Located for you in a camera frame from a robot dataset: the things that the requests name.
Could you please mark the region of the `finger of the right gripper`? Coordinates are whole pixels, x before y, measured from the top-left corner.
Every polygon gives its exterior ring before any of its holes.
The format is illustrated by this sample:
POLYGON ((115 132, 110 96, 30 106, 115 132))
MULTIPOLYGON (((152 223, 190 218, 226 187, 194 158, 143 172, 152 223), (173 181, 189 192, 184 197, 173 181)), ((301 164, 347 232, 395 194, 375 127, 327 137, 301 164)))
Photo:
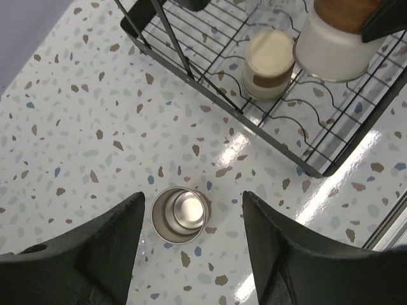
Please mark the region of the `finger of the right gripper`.
POLYGON ((406 30, 406 0, 386 0, 361 27, 363 43, 406 30))

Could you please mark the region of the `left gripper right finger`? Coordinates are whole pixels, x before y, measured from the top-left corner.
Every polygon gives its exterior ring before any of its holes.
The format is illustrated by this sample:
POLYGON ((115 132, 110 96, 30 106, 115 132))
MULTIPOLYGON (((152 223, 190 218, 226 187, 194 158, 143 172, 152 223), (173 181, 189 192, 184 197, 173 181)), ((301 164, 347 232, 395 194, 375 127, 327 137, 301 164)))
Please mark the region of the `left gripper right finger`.
POLYGON ((242 195, 260 304, 406 304, 406 246, 376 252, 332 240, 242 195))

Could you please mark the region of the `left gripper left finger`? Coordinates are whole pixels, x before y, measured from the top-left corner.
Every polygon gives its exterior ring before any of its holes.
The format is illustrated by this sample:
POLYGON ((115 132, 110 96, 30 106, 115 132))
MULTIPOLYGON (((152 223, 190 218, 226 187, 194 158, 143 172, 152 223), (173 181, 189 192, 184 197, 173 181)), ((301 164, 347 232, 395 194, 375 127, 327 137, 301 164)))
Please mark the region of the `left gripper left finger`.
POLYGON ((18 254, 1 255, 1 304, 125 304, 145 196, 18 254))

